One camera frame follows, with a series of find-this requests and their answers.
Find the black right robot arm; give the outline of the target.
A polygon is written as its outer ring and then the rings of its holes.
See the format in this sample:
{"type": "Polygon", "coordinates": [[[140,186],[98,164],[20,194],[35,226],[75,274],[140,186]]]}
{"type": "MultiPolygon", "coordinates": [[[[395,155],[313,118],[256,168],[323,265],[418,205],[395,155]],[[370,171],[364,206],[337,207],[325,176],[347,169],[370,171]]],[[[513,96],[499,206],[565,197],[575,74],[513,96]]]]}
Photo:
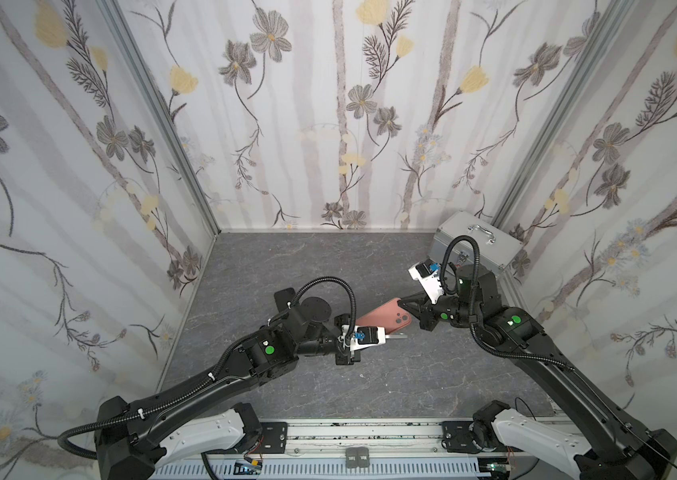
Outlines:
{"type": "Polygon", "coordinates": [[[427,331],[441,323],[468,330],[484,352],[534,380],[578,431],[566,433],[494,401],[473,416],[474,448],[520,449],[573,479],[668,478],[676,470],[676,438],[650,430],[610,400],[529,312],[505,304],[496,275],[481,261],[476,239],[454,238],[441,262],[428,259],[410,268],[424,291],[401,298],[400,308],[427,331]]]}

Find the pink phone case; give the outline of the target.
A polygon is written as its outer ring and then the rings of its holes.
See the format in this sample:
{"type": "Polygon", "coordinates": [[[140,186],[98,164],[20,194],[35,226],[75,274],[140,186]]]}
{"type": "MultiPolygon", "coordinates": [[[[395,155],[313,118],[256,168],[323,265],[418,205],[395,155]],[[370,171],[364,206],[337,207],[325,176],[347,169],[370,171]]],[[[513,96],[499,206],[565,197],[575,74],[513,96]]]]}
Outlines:
{"type": "Polygon", "coordinates": [[[393,298],[357,320],[359,327],[382,327],[386,334],[396,333],[408,327],[413,316],[399,306],[400,298],[393,298]]]}

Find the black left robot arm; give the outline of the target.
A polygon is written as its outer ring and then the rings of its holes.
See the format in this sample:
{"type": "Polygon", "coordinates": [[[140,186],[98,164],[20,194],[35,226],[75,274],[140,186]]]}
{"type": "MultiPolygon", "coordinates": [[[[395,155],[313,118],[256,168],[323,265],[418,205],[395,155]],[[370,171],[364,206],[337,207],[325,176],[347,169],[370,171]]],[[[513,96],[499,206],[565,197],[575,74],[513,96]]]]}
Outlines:
{"type": "Polygon", "coordinates": [[[234,340],[216,364],[153,396],[126,402],[116,396],[98,408],[95,422],[58,436],[62,450],[96,461],[104,479],[148,479],[158,468],[197,453],[256,448],[264,427],[252,406],[200,416],[222,402],[290,373],[303,357],[334,356],[352,366],[365,349],[398,336],[411,321],[394,301],[363,319],[348,282],[324,276],[274,294],[276,315],[234,340]]]}

